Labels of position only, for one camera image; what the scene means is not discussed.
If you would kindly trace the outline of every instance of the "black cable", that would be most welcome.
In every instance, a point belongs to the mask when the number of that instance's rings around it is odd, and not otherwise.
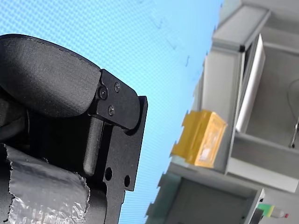
[[[298,82],[298,81],[299,81],[299,78],[293,80],[293,81],[289,84],[289,86],[288,86],[288,90],[287,90],[287,92],[286,92],[286,98],[287,98],[287,101],[288,101],[288,105],[289,105],[289,107],[290,107],[290,110],[291,110],[292,115],[293,115],[293,117],[294,117],[294,119],[295,119],[296,122],[297,122],[298,118],[297,118],[297,116],[296,116],[296,114],[295,114],[295,112],[294,112],[294,110],[293,110],[293,108],[292,108],[292,105],[291,105],[291,103],[290,103],[289,92],[290,92],[290,88],[291,88],[291,86],[292,86],[294,83]]]

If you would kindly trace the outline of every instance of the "blue wall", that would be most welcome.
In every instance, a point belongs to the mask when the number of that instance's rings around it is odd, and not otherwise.
[[[149,102],[137,181],[120,223],[142,224],[193,97],[221,0],[2,0],[0,34],[21,33],[71,49]]]

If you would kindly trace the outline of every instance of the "white panel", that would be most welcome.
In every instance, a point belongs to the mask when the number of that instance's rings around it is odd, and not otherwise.
[[[299,52],[298,34],[291,34],[278,29],[265,27],[262,29],[262,37],[266,47],[294,54],[298,54]]]
[[[240,55],[212,49],[205,61],[202,108],[216,112],[230,122],[232,104],[236,101]]]
[[[230,158],[228,172],[280,190],[294,193],[299,180],[285,176],[241,160]]]
[[[238,50],[241,45],[248,47],[258,35],[270,13],[263,8],[242,6],[232,17],[220,26],[213,35],[216,46],[231,45]]]
[[[212,48],[205,61],[201,108],[216,112],[228,124],[214,163],[222,173],[226,172],[235,133],[243,65],[243,53],[218,48]]]
[[[244,99],[242,102],[242,106],[236,124],[236,130],[239,132],[246,131],[250,119],[251,111],[253,108],[253,104],[256,98],[256,93],[261,80],[264,63],[265,63],[265,52],[263,49],[263,40],[260,35],[258,38],[256,51],[255,51]]]

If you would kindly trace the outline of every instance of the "yellow box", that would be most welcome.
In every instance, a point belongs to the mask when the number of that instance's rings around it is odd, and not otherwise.
[[[183,126],[181,138],[171,154],[185,158],[192,165],[213,168],[226,122],[215,112],[191,111],[185,115]]]

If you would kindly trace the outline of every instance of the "screw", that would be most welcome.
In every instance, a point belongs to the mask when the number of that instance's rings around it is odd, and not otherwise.
[[[120,89],[121,89],[121,85],[120,85],[120,83],[115,83],[115,84],[114,84],[114,90],[115,90],[115,92],[119,92]]]
[[[98,95],[102,100],[107,99],[108,94],[107,94],[107,89],[105,86],[100,87]]]
[[[109,116],[113,116],[114,113],[115,113],[114,106],[110,105],[110,106],[108,107],[108,114],[109,114]]]

